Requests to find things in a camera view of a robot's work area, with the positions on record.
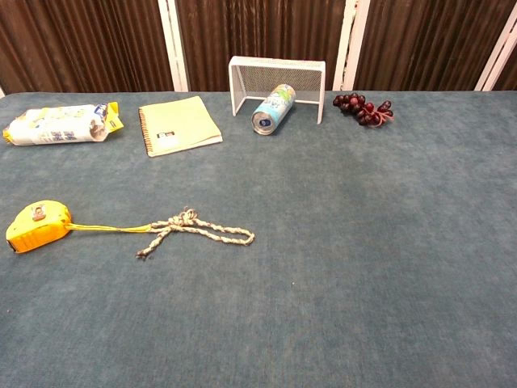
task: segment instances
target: white wire mesh goal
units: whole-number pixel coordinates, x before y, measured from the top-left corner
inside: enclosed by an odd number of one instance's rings
[[[287,59],[232,57],[228,65],[233,115],[247,99],[265,99],[281,83],[296,91],[296,103],[318,106],[317,123],[322,122],[325,98],[325,62]]]

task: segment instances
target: notebook spiral binding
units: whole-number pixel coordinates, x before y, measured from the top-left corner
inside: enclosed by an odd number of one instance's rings
[[[147,150],[147,154],[151,154],[153,152],[153,146],[151,145],[149,131],[147,130],[147,121],[145,119],[144,112],[142,111],[141,108],[138,109],[138,116],[140,116],[142,134],[144,135],[145,150]]]

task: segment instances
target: grapes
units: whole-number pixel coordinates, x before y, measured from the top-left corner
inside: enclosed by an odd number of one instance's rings
[[[364,95],[351,93],[349,95],[336,95],[332,104],[339,107],[343,113],[352,113],[359,125],[380,126],[385,121],[393,121],[393,111],[390,111],[391,101],[384,101],[377,109],[373,103],[366,103]]]

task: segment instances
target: snack bag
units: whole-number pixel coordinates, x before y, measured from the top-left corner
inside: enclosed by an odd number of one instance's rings
[[[104,141],[122,127],[116,102],[29,109],[3,130],[3,138],[15,146]]]

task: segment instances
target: white pole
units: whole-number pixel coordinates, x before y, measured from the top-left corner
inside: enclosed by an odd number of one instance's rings
[[[338,60],[336,61],[336,71],[334,73],[333,91],[340,91],[343,84],[343,73],[345,72],[345,62],[347,61],[348,42],[350,31],[355,13],[355,0],[345,0],[345,11],[343,13],[343,25],[341,26],[341,37],[339,38]]]
[[[175,91],[188,91],[188,76],[183,54],[183,42],[179,30],[175,0],[158,0],[163,35],[169,57],[170,75]]]
[[[359,0],[350,39],[350,52],[348,53],[345,78],[343,79],[344,91],[351,91],[354,88],[355,73],[359,64],[359,55],[361,54],[361,45],[363,44],[364,29],[369,9],[370,0]]]
[[[490,57],[488,58],[488,61],[486,62],[485,68],[483,69],[483,72],[481,73],[481,77],[477,81],[476,87],[474,88],[475,91],[491,91],[492,88],[494,87],[495,83],[497,82],[497,78],[499,78],[502,68],[504,67],[504,64],[506,64],[506,61],[508,60],[508,58],[506,58],[506,59],[501,59],[501,61],[500,61],[502,51],[503,51],[504,47],[506,47],[508,44],[511,44],[510,32],[511,32],[512,28],[514,29],[514,31],[517,28],[517,27],[514,27],[516,21],[517,21],[517,2],[515,2],[514,9],[510,13],[510,16],[508,17],[508,20],[506,21],[506,24],[505,24],[504,28],[502,29],[502,32],[501,32],[501,35],[499,36],[498,41],[495,43],[494,49],[492,50],[492,53],[490,54]],[[495,80],[494,80],[494,77],[491,78],[491,81],[493,81],[493,83],[490,86],[490,85],[487,85],[487,82],[492,73],[497,74],[497,77],[495,78]]]

